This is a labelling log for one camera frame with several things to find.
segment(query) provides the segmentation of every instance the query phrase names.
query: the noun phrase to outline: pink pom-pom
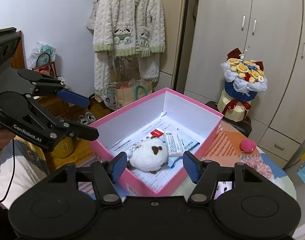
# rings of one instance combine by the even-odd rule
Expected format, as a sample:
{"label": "pink pom-pom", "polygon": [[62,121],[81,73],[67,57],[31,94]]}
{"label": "pink pom-pom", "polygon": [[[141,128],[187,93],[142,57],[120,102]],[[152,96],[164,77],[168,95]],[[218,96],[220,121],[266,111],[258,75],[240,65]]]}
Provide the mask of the pink pom-pom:
{"label": "pink pom-pom", "polygon": [[243,153],[252,153],[256,149],[256,143],[253,140],[245,138],[240,143],[240,150]]}

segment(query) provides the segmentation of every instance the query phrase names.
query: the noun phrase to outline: red ribbon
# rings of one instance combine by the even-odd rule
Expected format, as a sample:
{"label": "red ribbon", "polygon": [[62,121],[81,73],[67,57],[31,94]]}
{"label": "red ribbon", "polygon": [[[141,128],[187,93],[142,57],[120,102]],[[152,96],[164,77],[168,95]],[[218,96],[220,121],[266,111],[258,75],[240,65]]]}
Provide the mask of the red ribbon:
{"label": "red ribbon", "polygon": [[248,113],[249,109],[251,108],[251,105],[248,104],[247,102],[242,102],[242,101],[239,101],[237,99],[233,99],[228,104],[226,104],[224,110],[222,111],[222,114],[225,115],[227,110],[231,110],[231,111],[235,110],[236,105],[238,104],[238,102],[240,102],[243,105],[243,107],[245,108],[244,116],[242,118],[242,120],[244,120],[247,116],[247,113]]}

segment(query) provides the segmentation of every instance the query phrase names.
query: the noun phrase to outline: cabinet handle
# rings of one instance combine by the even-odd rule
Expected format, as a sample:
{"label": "cabinet handle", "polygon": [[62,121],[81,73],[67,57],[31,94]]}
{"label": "cabinet handle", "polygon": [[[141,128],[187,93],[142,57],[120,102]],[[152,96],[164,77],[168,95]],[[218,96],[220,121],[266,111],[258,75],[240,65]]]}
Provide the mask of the cabinet handle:
{"label": "cabinet handle", "polygon": [[244,15],[243,19],[242,19],[242,25],[241,25],[241,31],[244,31],[245,28],[245,20],[246,20],[246,15]]}
{"label": "cabinet handle", "polygon": [[253,36],[254,36],[255,31],[256,31],[256,25],[257,25],[257,20],[254,20]]}
{"label": "cabinet handle", "polygon": [[277,144],[275,144],[275,147],[277,148],[277,149],[279,149],[280,151],[283,151],[285,148],[284,147],[281,147],[281,146],[279,146],[279,145],[277,145]]}
{"label": "cabinet handle", "polygon": [[305,43],[303,43],[303,49],[302,49],[302,54],[301,54],[301,59],[305,56]]}

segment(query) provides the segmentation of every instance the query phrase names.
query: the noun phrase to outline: white packet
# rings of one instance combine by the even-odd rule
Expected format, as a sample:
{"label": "white packet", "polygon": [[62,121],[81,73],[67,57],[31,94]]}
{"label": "white packet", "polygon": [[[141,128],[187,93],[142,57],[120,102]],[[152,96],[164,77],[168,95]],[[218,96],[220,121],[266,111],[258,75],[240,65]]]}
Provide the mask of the white packet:
{"label": "white packet", "polygon": [[165,131],[165,141],[169,157],[182,157],[185,152],[183,142],[178,131]]}

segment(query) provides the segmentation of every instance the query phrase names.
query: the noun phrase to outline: white fluffy cardigan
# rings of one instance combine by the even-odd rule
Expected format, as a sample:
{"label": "white fluffy cardigan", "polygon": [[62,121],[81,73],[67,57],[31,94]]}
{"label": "white fluffy cardigan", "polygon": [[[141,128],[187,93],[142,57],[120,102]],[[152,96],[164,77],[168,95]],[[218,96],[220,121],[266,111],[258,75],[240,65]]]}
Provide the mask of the white fluffy cardigan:
{"label": "white fluffy cardigan", "polygon": [[139,66],[141,78],[156,82],[159,55],[164,52],[165,24],[161,0],[99,0],[94,25],[95,90],[108,93],[109,56],[149,57]]}

